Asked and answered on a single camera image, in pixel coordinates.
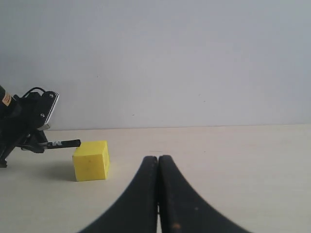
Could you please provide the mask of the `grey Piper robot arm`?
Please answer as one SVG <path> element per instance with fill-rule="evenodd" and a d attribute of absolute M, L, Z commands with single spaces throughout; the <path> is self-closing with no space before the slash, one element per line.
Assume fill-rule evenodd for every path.
<path fill-rule="evenodd" d="M 0 91 L 0 165 L 16 147 L 34 153 L 75 148 L 76 180 L 107 177 L 106 141 L 47 140 L 58 93 L 34 87 L 23 96 Z M 146 156 L 133 180 L 117 201 L 84 229 L 86 233 L 242 233 L 237 225 L 209 205 L 184 178 L 173 158 Z"/>

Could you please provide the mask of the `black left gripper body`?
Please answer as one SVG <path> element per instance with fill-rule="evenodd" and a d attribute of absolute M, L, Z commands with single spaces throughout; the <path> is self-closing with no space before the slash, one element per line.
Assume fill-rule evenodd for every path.
<path fill-rule="evenodd" d="M 38 130 L 38 102 L 43 93 L 26 93 L 23 96 L 1 93 L 0 136 L 21 137 Z"/>

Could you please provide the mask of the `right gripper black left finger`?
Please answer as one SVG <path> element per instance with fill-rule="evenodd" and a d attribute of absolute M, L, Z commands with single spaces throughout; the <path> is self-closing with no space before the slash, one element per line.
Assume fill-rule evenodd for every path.
<path fill-rule="evenodd" d="M 116 202 L 82 233 L 155 233 L 157 229 L 157 158 L 146 156 Z"/>

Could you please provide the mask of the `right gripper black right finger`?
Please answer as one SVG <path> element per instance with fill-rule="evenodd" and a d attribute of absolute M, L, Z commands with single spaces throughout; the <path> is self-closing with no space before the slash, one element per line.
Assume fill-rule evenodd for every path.
<path fill-rule="evenodd" d="M 182 175 L 173 158 L 159 157 L 158 204 L 163 233 L 247 233 L 209 205 Z"/>

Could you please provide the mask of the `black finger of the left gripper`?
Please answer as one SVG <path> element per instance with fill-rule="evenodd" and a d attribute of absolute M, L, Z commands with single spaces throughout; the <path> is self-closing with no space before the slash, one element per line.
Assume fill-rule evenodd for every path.
<path fill-rule="evenodd" d="M 45 151 L 42 143 L 47 143 L 48 140 L 43 131 L 34 130 L 28 134 L 20 144 L 22 150 L 28 150 L 33 153 L 43 153 Z"/>
<path fill-rule="evenodd" d="M 22 144 L 26 140 L 27 136 L 7 138 L 4 136 L 0 137 L 0 167 L 7 167 L 7 158 L 15 147 Z"/>

